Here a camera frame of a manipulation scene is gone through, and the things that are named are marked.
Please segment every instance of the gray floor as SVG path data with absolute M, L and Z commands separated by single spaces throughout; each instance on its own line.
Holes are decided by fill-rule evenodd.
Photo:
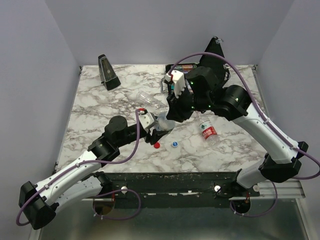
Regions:
M 272 200 L 254 200 L 250 213 L 268 209 Z M 41 240 L 304 240 L 305 229 L 295 200 L 279 200 L 272 213 L 259 218 L 234 215 L 230 209 L 143 209 L 126 221 L 93 217 L 91 201 L 60 212 L 41 230 Z M 130 214 L 133 210 L 114 210 Z

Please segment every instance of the blue bottle cap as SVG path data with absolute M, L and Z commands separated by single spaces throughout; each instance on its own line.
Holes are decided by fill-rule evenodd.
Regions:
M 172 143 L 172 147 L 174 147 L 174 148 L 178 147 L 178 142 L 174 141 L 174 142 Z

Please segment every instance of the gray wall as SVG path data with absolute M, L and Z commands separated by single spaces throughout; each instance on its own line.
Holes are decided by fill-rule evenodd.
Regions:
M 75 59 L 96 65 L 167 64 L 203 51 L 213 35 L 226 57 L 256 64 L 293 0 L 46 0 Z
M 1 1 L 0 33 L 0 239 L 25 240 L 20 186 L 54 169 L 79 67 L 43 0 Z
M 320 2 L 295 0 L 258 67 L 258 78 L 271 118 L 289 136 L 309 144 L 320 159 Z M 318 171 L 301 159 L 301 176 Z M 320 236 L 320 177 L 302 181 L 306 202 Z

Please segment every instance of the white marble tabletop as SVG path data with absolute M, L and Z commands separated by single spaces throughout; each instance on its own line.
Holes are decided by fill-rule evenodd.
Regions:
M 252 70 L 247 65 L 238 66 L 255 98 L 262 101 Z M 70 120 L 65 134 L 58 170 L 75 160 L 93 140 L 104 131 L 105 125 L 116 115 L 127 118 L 128 125 L 135 123 L 135 109 L 142 107 L 135 101 L 138 91 L 145 91 L 166 103 L 166 94 L 160 92 L 160 79 L 164 76 L 164 65 L 115 65 L 121 86 L 107 91 L 101 84 L 98 66 L 84 66 L 74 100 Z M 226 86 L 242 85 L 231 70 L 231 78 Z M 139 141 L 135 156 L 119 165 L 106 165 L 105 172 L 223 172 L 237 171 L 260 160 L 265 150 L 247 132 L 233 122 L 206 112 L 217 136 L 209 147 L 199 130 L 197 118 L 192 117 L 177 123 L 174 130 L 163 137 L 160 148 Z M 178 142 L 173 148 L 172 142 Z M 122 160 L 134 148 L 134 142 L 120 148 Z

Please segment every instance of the red bottle cap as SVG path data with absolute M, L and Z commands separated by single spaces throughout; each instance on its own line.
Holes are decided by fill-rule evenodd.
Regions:
M 160 148 L 160 143 L 156 142 L 153 146 L 155 149 L 158 149 L 158 148 Z

